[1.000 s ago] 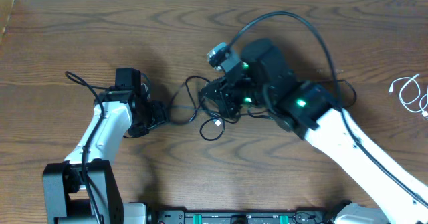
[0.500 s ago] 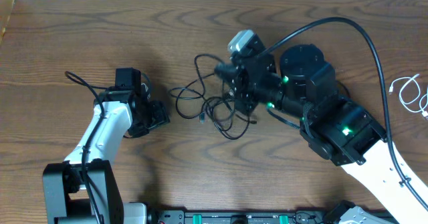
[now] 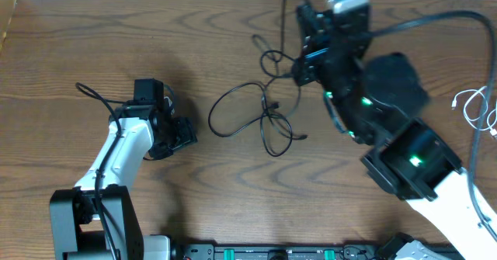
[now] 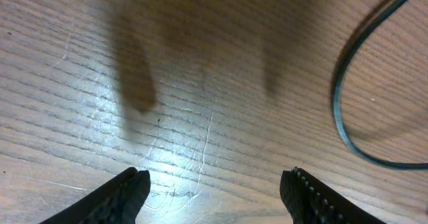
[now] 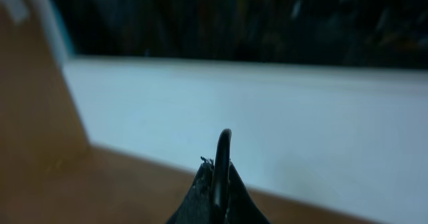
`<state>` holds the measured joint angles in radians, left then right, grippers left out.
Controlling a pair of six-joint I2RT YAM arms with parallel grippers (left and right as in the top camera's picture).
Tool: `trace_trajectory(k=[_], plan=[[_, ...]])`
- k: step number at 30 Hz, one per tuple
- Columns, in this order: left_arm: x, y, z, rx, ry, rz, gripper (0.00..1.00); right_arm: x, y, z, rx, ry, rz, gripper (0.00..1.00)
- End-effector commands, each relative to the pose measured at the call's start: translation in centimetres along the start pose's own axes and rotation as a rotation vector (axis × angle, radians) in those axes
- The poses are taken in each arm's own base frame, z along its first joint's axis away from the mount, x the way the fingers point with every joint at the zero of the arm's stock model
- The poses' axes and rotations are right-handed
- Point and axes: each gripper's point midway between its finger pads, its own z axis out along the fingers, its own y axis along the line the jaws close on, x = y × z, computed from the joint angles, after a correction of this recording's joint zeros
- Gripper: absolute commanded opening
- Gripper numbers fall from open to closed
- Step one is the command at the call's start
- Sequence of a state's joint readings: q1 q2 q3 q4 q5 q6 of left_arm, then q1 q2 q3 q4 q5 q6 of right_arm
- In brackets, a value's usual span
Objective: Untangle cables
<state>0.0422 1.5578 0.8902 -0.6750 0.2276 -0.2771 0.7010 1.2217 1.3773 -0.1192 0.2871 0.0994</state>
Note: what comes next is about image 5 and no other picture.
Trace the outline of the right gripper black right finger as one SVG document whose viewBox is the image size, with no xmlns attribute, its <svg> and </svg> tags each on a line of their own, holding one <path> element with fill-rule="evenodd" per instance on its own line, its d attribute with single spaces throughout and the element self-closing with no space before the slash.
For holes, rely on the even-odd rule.
<svg viewBox="0 0 428 224">
<path fill-rule="evenodd" d="M 226 220 L 229 224 L 270 224 L 251 199 L 233 163 L 229 166 L 229 202 Z"/>
</svg>

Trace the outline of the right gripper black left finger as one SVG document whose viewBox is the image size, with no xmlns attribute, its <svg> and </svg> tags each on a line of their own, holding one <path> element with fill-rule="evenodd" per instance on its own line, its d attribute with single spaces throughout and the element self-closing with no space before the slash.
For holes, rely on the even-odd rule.
<svg viewBox="0 0 428 224">
<path fill-rule="evenodd" d="M 183 202 L 166 224 L 211 224 L 211 183 L 213 161 L 201 157 L 202 163 Z"/>
</svg>

